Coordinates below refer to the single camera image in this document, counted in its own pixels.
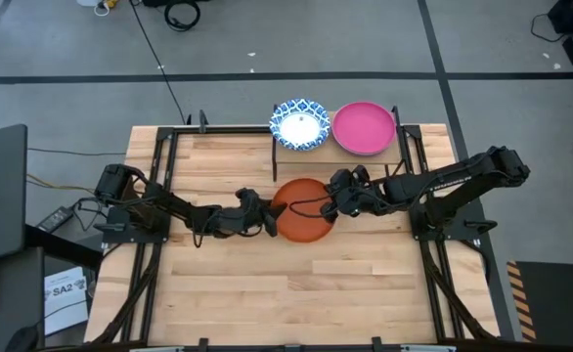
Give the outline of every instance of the desk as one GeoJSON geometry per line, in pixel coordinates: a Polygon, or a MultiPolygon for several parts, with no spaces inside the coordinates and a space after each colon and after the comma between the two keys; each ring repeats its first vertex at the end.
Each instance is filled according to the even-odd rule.
{"type": "MultiPolygon", "coordinates": [[[[430,168],[453,163],[446,125],[420,127],[430,168]]],[[[134,127],[130,136],[126,163],[146,174],[156,130],[134,127]]],[[[274,183],[269,134],[185,134],[178,140],[172,191],[199,205],[238,206],[234,191],[241,187],[271,198],[294,178],[326,183],[337,168],[353,166],[285,164],[274,183]]],[[[373,178],[384,175],[383,165],[367,166],[373,178]]],[[[102,264],[85,340],[99,335],[123,303],[135,246],[123,245],[102,264]]],[[[448,243],[448,254],[459,297],[486,330],[497,334],[479,255],[456,242],[448,243]]],[[[439,296],[451,336],[447,304],[439,296]]],[[[135,310],[133,338],[142,312],[135,310]]],[[[198,345],[201,337],[211,345],[369,344],[372,336],[381,336],[383,343],[436,340],[419,244],[406,213],[341,216],[313,243],[261,234],[206,238],[200,249],[184,224],[172,221],[160,260],[150,345],[198,345]]]]}

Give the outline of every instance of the floor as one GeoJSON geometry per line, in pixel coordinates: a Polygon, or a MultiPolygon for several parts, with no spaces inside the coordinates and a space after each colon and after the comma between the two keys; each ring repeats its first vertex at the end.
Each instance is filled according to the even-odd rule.
{"type": "MultiPolygon", "coordinates": [[[[491,238],[505,281],[510,259],[573,263],[573,66],[559,44],[529,32],[554,2],[212,0],[199,3],[201,20],[186,33],[169,30],[159,10],[137,12],[184,114],[266,123],[290,98],[330,110],[367,100],[397,105],[403,122],[447,123],[458,156],[517,150],[530,179],[482,198],[500,224],[491,238]]],[[[545,19],[536,30],[556,36],[545,19]]],[[[74,0],[0,0],[0,127],[26,124],[31,147],[124,152],[133,125],[181,123],[159,75],[127,1],[99,18],[74,0]]],[[[94,187],[120,161],[32,152],[28,172],[94,187]]],[[[28,185],[27,221],[83,196],[28,185]]],[[[60,234],[95,232],[71,223],[60,234]]],[[[514,316],[508,285],[504,293],[514,316]]]]}

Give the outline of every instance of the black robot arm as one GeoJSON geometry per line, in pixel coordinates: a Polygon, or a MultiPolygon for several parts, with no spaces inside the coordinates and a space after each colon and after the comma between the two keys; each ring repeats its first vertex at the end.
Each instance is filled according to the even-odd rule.
{"type": "Polygon", "coordinates": [[[367,169],[359,165],[353,171],[341,169],[334,173],[326,185],[331,202],[322,206],[321,212],[331,222],[338,213],[381,216],[406,211],[432,191],[462,184],[444,197],[425,202],[428,225],[440,227],[454,218],[463,205],[494,188],[520,186],[529,174],[530,169],[517,153],[506,147],[491,147],[486,153],[419,175],[407,173],[370,180],[367,169]]]}
{"type": "MultiPolygon", "coordinates": [[[[239,207],[195,206],[166,191],[159,183],[148,180],[141,170],[122,164],[108,165],[95,190],[99,201],[128,211],[130,223],[147,232],[157,227],[156,208],[181,219],[196,234],[218,239],[232,235],[253,236],[255,234],[248,233],[249,229],[262,226],[270,236],[278,234],[276,219],[285,205],[272,207],[270,200],[262,199],[254,190],[245,188],[236,191],[235,196],[241,202],[239,207]],[[134,189],[137,182],[145,184],[142,195],[134,189]]],[[[114,226],[117,224],[99,226],[99,229],[110,230],[114,226]]]]}

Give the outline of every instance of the yellow and black striped barrier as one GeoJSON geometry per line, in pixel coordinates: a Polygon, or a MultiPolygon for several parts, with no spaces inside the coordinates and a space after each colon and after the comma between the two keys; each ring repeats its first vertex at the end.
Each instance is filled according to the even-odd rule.
{"type": "Polygon", "coordinates": [[[507,271],[508,278],[510,279],[510,286],[512,287],[512,298],[514,298],[514,305],[517,308],[517,317],[519,318],[519,324],[521,325],[523,341],[534,342],[537,339],[537,335],[532,324],[530,306],[528,305],[528,300],[523,288],[521,272],[514,261],[509,261],[507,263],[507,271]]]}

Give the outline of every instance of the black metal frame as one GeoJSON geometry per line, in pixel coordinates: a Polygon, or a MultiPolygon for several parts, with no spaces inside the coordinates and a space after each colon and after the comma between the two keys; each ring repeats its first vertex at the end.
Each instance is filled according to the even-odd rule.
{"type": "MultiPolygon", "coordinates": [[[[408,145],[408,138],[413,138],[416,143],[417,147],[417,154],[419,159],[419,166],[420,171],[427,171],[427,161],[425,159],[425,153],[423,148],[423,142],[421,139],[421,133],[418,125],[406,125],[402,126],[400,123],[399,111],[396,107],[393,108],[393,113],[395,114],[396,121],[397,121],[397,133],[399,137],[400,143],[400,152],[402,160],[404,161],[405,167],[407,172],[415,172],[413,166],[413,159],[411,158],[411,153],[408,145]]],[[[156,181],[158,177],[158,168],[160,165],[160,158],[162,155],[162,149],[165,140],[170,141],[169,145],[169,154],[167,158],[167,165],[165,168],[165,178],[163,182],[163,187],[166,190],[171,188],[171,182],[173,177],[173,169],[175,163],[175,156],[176,150],[178,146],[178,140],[183,135],[188,134],[267,134],[270,135],[271,131],[268,126],[266,125],[251,125],[251,126],[213,126],[209,125],[205,116],[200,114],[200,126],[181,126],[181,127],[160,127],[156,133],[156,145],[154,148],[154,156],[152,161],[152,168],[150,173],[150,180],[156,181]]],[[[272,163],[274,163],[274,170],[273,176],[274,180],[277,176],[277,169],[275,167],[276,162],[276,155],[275,155],[275,145],[272,146],[272,163]]],[[[414,212],[409,212],[409,216],[413,218],[415,215],[414,212]]],[[[443,241],[439,241],[436,243],[437,245],[437,253],[439,256],[439,264],[441,265],[441,274],[444,277],[445,281],[448,285],[453,288],[454,284],[452,281],[451,270],[449,266],[449,260],[447,256],[447,250],[445,248],[445,244],[443,241]]],[[[428,241],[419,241],[419,248],[421,250],[421,256],[423,258],[423,265],[426,265],[425,256],[431,255],[430,249],[428,245],[428,241]]],[[[137,244],[137,251],[135,255],[134,266],[132,270],[131,276],[131,283],[130,283],[130,291],[136,287],[139,277],[141,276],[144,256],[145,256],[145,245],[142,243],[137,244]]],[[[162,243],[154,244],[152,255],[156,256],[156,263],[158,264],[159,256],[162,252],[162,243]]],[[[447,337],[445,335],[445,329],[443,325],[443,318],[441,314],[441,306],[440,301],[437,293],[437,286],[434,280],[428,275],[427,271],[425,271],[426,275],[426,284],[428,290],[428,298],[430,302],[431,312],[432,312],[432,322],[434,325],[434,329],[436,332],[436,337],[438,341],[443,341],[447,337]]],[[[157,276],[154,276],[152,281],[150,282],[147,293],[146,293],[146,303],[144,306],[143,317],[141,321],[141,334],[140,340],[148,341],[150,335],[150,325],[152,322],[152,313],[154,309],[154,296],[155,296],[155,289],[156,289],[156,280],[157,276]]],[[[454,333],[456,338],[463,338],[463,324],[459,319],[459,315],[457,314],[454,307],[450,304],[450,310],[452,312],[452,322],[454,327],[454,333]]],[[[128,341],[130,339],[130,334],[132,331],[132,318],[129,318],[122,329],[121,334],[121,341],[128,341]]],[[[399,344],[381,344],[381,348],[378,348],[380,351],[390,351],[390,350],[399,350],[399,344]]],[[[300,347],[304,346],[290,346],[289,348],[293,351],[299,350],[300,347]]],[[[211,346],[210,349],[217,351],[249,351],[249,350],[285,350],[285,346],[211,346]]],[[[372,351],[371,344],[365,345],[306,345],[305,346],[307,351],[337,351],[337,350],[344,350],[344,351],[372,351]]],[[[185,350],[195,351],[201,350],[200,346],[185,346],[185,350]]]]}

